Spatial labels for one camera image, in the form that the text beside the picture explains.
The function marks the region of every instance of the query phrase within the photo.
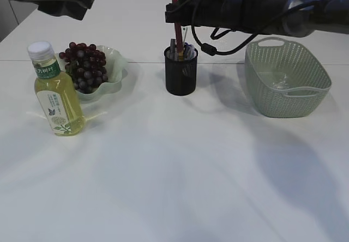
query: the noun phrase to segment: basket handle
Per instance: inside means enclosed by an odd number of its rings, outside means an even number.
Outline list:
[[[289,95],[289,93],[291,92],[298,92],[298,91],[309,91],[309,92],[316,92],[316,93],[311,95]],[[291,88],[291,89],[283,90],[282,94],[288,98],[310,98],[313,96],[317,96],[320,93],[323,93],[325,91],[326,89],[321,89],[321,88],[299,87],[299,88]]]
[[[264,41],[272,41],[272,40],[282,41],[283,44],[282,44],[282,45],[276,45],[276,46],[261,46],[261,45],[260,45],[261,42],[264,42]],[[282,47],[282,46],[284,46],[286,43],[289,43],[289,42],[290,42],[289,40],[282,39],[282,38],[279,38],[279,37],[266,37],[266,38],[264,38],[264,39],[261,39],[261,40],[258,40],[258,41],[254,41],[253,43],[254,43],[254,44],[257,44],[259,47]]]

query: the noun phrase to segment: green basket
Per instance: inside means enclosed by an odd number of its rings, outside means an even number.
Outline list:
[[[283,45],[260,45],[263,41],[275,40],[282,41]],[[323,66],[306,47],[280,38],[250,43],[245,72],[256,107],[263,115],[273,118],[308,116],[332,85]]]

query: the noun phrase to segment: red pen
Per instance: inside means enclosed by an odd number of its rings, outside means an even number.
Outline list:
[[[179,61],[184,60],[183,56],[183,38],[182,38],[182,29],[180,27],[180,23],[174,24],[174,31],[176,32],[176,42],[177,42],[177,52]]]

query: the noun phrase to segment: pen holder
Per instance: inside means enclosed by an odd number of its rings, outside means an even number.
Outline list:
[[[186,96],[194,92],[196,88],[197,73],[197,49],[196,56],[191,60],[175,61],[167,57],[168,47],[165,54],[166,89],[176,96]]]

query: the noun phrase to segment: bunch of grapes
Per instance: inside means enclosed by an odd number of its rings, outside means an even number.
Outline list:
[[[59,57],[67,63],[65,70],[79,92],[90,94],[103,82],[108,82],[105,54],[97,50],[96,45],[71,42]]]

